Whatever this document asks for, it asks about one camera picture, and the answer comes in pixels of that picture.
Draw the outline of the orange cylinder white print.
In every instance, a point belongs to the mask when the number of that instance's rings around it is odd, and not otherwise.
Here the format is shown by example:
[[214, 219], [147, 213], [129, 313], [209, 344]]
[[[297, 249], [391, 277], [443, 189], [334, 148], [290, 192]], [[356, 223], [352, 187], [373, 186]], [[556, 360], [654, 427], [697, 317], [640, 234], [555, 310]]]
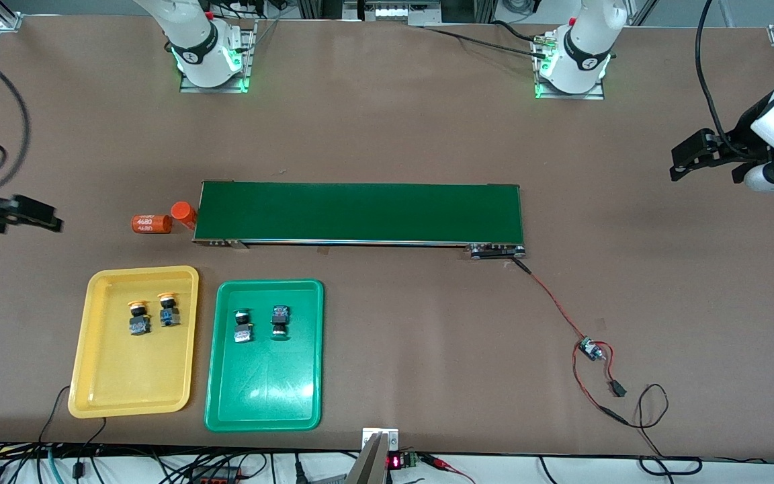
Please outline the orange cylinder white print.
[[138, 234], [169, 234], [172, 226], [173, 220], [166, 214], [138, 214], [131, 220], [132, 232]]
[[191, 231], [196, 229], [198, 212], [189, 202], [175, 202], [170, 208], [170, 216], [187, 227], [187, 229]]

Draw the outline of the yellow push button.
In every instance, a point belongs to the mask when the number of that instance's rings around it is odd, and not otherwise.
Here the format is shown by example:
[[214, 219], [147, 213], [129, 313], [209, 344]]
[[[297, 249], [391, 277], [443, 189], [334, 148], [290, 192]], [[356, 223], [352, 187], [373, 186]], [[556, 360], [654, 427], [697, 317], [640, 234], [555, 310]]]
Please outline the yellow push button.
[[161, 306], [160, 322], [163, 327], [175, 327], [181, 325], [180, 309], [174, 292], [160, 293], [157, 295]]
[[151, 318], [148, 314], [147, 302], [135, 300], [127, 304], [131, 318], [128, 322], [129, 332], [132, 336], [145, 335], [151, 332]]

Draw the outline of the yellow plastic tray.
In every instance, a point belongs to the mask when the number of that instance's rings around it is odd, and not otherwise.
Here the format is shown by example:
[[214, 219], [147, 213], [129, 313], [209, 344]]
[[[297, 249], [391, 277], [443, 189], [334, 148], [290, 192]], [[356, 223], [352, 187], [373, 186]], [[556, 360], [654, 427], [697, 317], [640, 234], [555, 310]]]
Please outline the yellow plastic tray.
[[[194, 367], [199, 273], [191, 266], [104, 270], [89, 280], [69, 390], [77, 419], [179, 411]], [[163, 327], [157, 295], [174, 292], [181, 325]], [[132, 336], [128, 303], [147, 302], [151, 331]]]

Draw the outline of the green plastic tray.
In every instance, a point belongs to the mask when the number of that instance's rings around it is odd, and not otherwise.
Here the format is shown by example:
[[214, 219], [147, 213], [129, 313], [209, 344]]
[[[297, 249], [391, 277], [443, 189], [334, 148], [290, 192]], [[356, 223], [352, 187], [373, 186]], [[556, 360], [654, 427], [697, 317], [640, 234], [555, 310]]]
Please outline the green plastic tray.
[[[290, 308], [288, 340], [271, 339], [271, 310]], [[233, 342], [250, 309], [253, 340]], [[204, 425], [211, 432], [301, 432], [322, 411], [325, 288], [316, 279], [230, 280], [217, 292]]]

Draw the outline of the orange power strip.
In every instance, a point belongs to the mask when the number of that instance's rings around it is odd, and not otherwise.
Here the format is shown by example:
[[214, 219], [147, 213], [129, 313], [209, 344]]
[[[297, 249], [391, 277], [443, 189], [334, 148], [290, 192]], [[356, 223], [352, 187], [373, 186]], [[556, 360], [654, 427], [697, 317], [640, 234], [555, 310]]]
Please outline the orange power strip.
[[239, 484], [245, 475], [239, 467], [196, 466], [189, 472], [189, 484]]

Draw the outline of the green conveyor belt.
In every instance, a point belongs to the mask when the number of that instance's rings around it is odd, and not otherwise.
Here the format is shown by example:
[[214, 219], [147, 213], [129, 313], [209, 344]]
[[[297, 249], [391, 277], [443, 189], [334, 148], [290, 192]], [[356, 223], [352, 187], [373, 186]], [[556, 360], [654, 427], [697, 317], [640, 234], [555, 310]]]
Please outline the green conveyor belt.
[[518, 185], [204, 181], [193, 242], [461, 248], [525, 257]]

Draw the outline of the red clip lead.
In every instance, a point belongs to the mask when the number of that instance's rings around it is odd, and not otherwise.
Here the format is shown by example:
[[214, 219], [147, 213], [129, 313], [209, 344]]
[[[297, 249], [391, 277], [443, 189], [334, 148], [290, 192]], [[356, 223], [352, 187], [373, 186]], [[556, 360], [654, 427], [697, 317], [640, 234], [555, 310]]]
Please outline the red clip lead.
[[437, 469], [437, 471], [443, 471], [448, 474], [458, 475], [470, 482], [470, 484], [477, 484], [476, 481], [470, 477], [469, 475], [459, 471], [454, 466], [449, 465], [448, 462], [445, 460], [434, 456], [433, 454], [428, 453], [418, 453], [417, 456], [421, 460], [421, 462], [425, 463], [425, 465], [428, 465], [430, 467], [433, 467], [434, 469]]

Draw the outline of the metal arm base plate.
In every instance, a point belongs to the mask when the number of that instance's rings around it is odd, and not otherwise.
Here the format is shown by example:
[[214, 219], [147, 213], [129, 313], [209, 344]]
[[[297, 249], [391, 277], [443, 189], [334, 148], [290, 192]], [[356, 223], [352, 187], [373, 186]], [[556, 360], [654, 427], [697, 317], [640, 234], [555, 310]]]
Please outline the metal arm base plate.
[[572, 58], [563, 49], [563, 36], [556, 30], [536, 36], [531, 51], [541, 58], [533, 61], [535, 98], [602, 100], [603, 79], [611, 53], [587, 57], [583, 53]]
[[255, 58], [259, 24], [241, 28], [223, 19], [212, 19], [216, 30], [213, 43], [206, 46], [200, 63], [193, 52], [180, 54], [173, 50], [176, 67], [181, 73], [182, 92], [246, 93]]

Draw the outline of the metal equipment frame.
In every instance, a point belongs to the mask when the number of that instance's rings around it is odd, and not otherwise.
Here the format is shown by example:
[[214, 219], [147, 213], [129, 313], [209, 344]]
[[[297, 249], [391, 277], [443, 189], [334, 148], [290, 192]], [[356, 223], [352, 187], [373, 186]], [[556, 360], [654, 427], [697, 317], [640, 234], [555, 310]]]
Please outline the metal equipment frame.
[[288, 0], [303, 19], [398, 22], [411, 26], [488, 24], [501, 0]]

